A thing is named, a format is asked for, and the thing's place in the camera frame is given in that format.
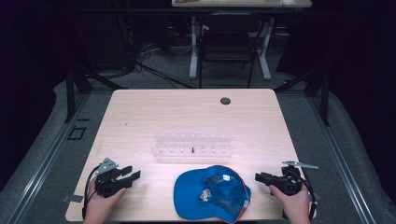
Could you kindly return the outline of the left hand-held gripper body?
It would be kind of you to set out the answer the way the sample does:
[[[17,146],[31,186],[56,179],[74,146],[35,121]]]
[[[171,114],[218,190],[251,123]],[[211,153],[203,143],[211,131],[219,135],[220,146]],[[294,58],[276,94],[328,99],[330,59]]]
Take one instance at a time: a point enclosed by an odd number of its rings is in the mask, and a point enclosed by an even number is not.
[[[120,174],[119,165],[111,160],[105,158],[95,171],[96,181],[95,190],[96,192],[108,198],[117,193],[120,189],[126,189],[126,178],[119,179]]]

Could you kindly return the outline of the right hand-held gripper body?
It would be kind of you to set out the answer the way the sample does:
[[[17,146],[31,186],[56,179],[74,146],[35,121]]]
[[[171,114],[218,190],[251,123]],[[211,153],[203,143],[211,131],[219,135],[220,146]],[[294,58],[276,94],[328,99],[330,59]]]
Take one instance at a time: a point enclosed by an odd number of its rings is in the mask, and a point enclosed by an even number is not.
[[[292,196],[297,194],[302,186],[305,186],[310,193],[312,187],[302,178],[299,167],[318,169],[316,165],[306,164],[299,161],[283,161],[284,167],[281,168],[282,176],[273,176],[272,185],[276,186],[282,193]]]

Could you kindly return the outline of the blue baseball cap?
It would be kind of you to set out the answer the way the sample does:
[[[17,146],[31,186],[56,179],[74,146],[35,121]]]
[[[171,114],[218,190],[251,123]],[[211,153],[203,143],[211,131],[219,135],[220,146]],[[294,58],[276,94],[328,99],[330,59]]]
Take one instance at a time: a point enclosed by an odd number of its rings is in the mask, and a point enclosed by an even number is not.
[[[187,220],[216,217],[234,224],[247,210],[250,197],[243,178],[223,165],[187,171],[174,185],[174,207]]]

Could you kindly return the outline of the person's left hand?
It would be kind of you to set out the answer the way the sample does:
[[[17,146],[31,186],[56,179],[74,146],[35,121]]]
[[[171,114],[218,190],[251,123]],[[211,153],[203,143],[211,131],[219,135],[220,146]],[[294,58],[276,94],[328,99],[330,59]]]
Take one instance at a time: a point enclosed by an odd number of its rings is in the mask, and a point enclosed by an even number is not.
[[[124,196],[127,189],[120,189],[113,196],[104,198],[95,192],[93,178],[89,185],[89,201],[86,205],[86,215],[83,224],[104,224],[114,205]]]

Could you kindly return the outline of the person's right hand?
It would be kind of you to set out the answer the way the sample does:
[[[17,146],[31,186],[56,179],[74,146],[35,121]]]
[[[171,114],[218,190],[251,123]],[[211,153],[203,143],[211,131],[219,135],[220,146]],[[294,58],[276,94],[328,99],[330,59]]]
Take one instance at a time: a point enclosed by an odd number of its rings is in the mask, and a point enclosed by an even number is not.
[[[280,201],[290,224],[311,224],[309,218],[310,200],[308,189],[302,186],[301,190],[292,196],[281,192],[276,186],[269,187],[271,193]]]

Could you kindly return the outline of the clear acrylic peg rack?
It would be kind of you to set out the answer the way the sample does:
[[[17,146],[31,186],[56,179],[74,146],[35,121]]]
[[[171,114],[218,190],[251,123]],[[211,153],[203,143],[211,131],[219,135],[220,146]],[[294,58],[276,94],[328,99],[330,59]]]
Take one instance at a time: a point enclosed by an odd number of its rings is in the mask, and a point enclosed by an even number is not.
[[[230,157],[231,140],[226,133],[156,133],[151,151],[158,157]]]

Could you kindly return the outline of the black metal stand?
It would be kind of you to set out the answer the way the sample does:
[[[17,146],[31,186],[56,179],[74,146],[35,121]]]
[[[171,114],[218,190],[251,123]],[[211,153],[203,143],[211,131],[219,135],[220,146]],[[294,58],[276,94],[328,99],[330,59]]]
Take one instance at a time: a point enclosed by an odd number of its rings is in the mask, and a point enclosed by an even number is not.
[[[66,75],[67,116],[65,123],[69,122],[76,113],[75,87],[77,87],[82,94],[90,94],[92,92],[92,85],[88,81],[89,77],[99,81],[105,86],[108,86],[113,91],[125,90],[125,87],[102,77],[92,69],[78,63],[73,63]]]
[[[288,90],[289,88],[297,85],[302,81],[306,81],[307,84],[304,89],[304,95],[306,97],[315,97],[320,93],[320,104],[319,104],[319,115],[326,126],[329,126],[328,120],[328,107],[329,107],[329,96],[330,96],[330,74],[325,69],[316,68],[309,71],[302,76],[295,77],[278,88],[275,88],[276,93],[280,93]]]

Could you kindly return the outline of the black chair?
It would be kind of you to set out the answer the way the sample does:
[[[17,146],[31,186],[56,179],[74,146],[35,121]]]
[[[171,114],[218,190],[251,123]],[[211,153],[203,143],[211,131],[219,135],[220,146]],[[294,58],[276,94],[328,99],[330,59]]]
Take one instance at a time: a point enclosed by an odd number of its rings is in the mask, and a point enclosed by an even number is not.
[[[247,87],[250,87],[263,30],[261,17],[254,13],[213,13],[201,19],[206,27],[198,50],[198,83],[203,87],[204,63],[250,64]]]

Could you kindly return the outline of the white-legged desk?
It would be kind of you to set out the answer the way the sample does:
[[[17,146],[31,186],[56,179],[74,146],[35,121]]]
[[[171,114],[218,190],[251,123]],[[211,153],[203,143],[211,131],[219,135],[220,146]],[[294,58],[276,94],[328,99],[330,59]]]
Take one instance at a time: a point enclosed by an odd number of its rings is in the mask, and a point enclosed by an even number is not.
[[[172,0],[173,7],[209,7],[226,8],[241,7],[243,9],[295,9],[310,8],[311,0]],[[262,76],[264,80],[270,80],[271,74],[265,58],[269,41],[274,27],[274,18],[264,23],[262,48],[258,50]]]

